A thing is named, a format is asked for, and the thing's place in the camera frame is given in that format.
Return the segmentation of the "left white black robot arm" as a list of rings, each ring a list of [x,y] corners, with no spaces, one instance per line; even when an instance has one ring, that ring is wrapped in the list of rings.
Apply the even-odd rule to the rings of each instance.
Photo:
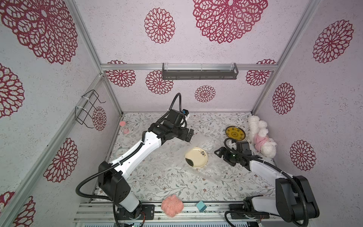
[[[119,205],[129,213],[137,213],[141,209],[141,202],[131,192],[127,183],[133,170],[153,151],[160,148],[166,141],[178,138],[190,142],[194,134],[193,129],[187,128],[189,111],[171,109],[161,119],[152,123],[142,133],[141,139],[125,154],[111,163],[103,162],[99,165],[102,172],[97,177],[98,187],[115,205]]]

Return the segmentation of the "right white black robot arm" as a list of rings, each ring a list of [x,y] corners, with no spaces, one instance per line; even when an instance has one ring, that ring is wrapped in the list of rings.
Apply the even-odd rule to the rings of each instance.
[[[294,176],[254,155],[246,141],[227,138],[215,155],[231,166],[240,164],[248,171],[267,180],[275,188],[275,197],[250,196],[242,204],[229,206],[225,215],[233,219],[242,217],[263,219],[270,216],[282,218],[287,223],[306,227],[309,220],[320,216],[320,209],[304,176]]]

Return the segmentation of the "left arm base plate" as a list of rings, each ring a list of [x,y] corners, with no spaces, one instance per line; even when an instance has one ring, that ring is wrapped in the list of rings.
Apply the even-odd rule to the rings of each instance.
[[[125,208],[118,208],[116,211],[117,220],[153,220],[155,205],[142,204],[133,212],[128,212]]]

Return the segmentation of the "bubble-wrapped plate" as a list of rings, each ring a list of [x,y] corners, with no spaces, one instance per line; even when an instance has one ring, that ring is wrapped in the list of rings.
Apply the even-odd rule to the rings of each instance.
[[[185,154],[186,162],[194,168],[204,167],[208,162],[207,152],[199,147],[194,147]]]
[[[227,137],[232,138],[236,141],[243,141],[246,138],[245,131],[239,126],[228,126],[225,129]]]

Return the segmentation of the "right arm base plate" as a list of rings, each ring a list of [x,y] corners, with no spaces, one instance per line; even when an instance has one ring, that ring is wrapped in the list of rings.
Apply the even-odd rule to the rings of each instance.
[[[232,219],[266,219],[270,218],[267,213],[255,211],[250,205],[247,207],[243,203],[229,204]]]

